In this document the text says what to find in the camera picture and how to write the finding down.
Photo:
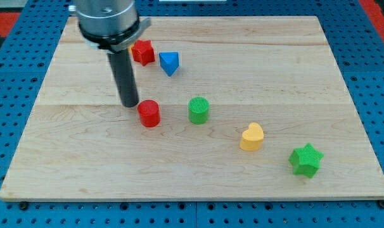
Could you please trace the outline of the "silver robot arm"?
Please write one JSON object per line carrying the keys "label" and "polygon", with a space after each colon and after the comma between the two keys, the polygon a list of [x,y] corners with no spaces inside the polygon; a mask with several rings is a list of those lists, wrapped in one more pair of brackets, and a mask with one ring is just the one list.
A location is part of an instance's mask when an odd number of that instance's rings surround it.
{"label": "silver robot arm", "polygon": [[139,96],[129,47],[151,26],[151,19],[140,19],[134,0],[75,0],[74,13],[86,43],[106,53],[122,105],[136,106]]}

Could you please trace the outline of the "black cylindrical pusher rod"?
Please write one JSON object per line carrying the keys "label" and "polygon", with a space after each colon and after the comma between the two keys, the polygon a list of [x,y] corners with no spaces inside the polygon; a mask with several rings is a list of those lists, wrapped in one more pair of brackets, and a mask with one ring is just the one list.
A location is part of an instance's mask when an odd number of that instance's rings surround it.
{"label": "black cylindrical pusher rod", "polygon": [[108,54],[113,77],[124,107],[132,108],[139,103],[139,95],[128,49]]}

